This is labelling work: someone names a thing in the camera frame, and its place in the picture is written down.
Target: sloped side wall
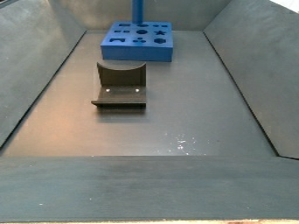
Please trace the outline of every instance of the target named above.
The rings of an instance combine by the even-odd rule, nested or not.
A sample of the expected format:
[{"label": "sloped side wall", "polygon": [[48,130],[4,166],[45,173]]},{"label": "sloped side wall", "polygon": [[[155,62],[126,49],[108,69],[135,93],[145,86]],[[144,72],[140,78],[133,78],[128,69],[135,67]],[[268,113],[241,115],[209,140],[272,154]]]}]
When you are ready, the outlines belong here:
[{"label": "sloped side wall", "polygon": [[85,29],[54,0],[8,4],[0,9],[0,27],[1,145]]},{"label": "sloped side wall", "polygon": [[299,15],[233,0],[205,29],[279,154],[299,158]]}]

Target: blue shape sorter block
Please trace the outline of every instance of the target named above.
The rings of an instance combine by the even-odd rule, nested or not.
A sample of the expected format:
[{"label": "blue shape sorter block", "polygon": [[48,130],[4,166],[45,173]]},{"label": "blue shape sorter block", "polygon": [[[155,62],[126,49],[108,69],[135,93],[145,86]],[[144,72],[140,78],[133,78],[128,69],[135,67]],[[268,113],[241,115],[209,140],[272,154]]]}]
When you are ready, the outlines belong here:
[{"label": "blue shape sorter block", "polygon": [[172,61],[172,24],[117,21],[100,44],[104,60]]}]

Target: gray floor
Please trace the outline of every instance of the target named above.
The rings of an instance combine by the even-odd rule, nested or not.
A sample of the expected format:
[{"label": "gray floor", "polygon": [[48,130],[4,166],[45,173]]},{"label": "gray floor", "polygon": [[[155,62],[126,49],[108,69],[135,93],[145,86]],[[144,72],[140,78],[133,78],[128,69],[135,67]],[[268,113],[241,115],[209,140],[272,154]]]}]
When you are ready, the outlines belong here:
[{"label": "gray floor", "polygon": [[275,155],[201,32],[173,33],[172,63],[147,63],[145,111],[98,111],[104,32],[88,32],[1,153],[4,157]]}]

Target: circular hole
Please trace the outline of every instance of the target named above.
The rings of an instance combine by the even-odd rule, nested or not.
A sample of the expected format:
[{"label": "circular hole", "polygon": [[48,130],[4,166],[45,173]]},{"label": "circular hole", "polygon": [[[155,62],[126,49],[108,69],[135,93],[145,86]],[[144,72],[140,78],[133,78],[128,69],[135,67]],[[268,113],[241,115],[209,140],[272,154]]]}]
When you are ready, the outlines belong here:
[{"label": "circular hole", "polygon": [[147,34],[148,31],[147,31],[147,30],[139,30],[139,31],[136,31],[136,33],[137,33],[137,34]]},{"label": "circular hole", "polygon": [[147,27],[148,26],[148,24],[140,24],[139,25],[139,27]]}]

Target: gray metal wall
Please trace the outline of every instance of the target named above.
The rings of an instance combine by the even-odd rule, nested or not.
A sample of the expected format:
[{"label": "gray metal wall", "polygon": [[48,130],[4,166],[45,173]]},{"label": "gray metal wall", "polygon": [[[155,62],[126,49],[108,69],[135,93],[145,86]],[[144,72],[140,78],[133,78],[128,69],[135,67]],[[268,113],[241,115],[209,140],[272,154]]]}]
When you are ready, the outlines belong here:
[{"label": "gray metal wall", "polygon": [[85,29],[54,0],[8,4],[0,9],[0,27],[1,145]]},{"label": "gray metal wall", "polygon": [[299,15],[233,0],[205,29],[279,154],[299,158]]},{"label": "gray metal wall", "polygon": [[[89,30],[131,20],[131,0],[57,0]],[[144,0],[144,20],[169,21],[175,30],[201,31],[231,0]]]}]

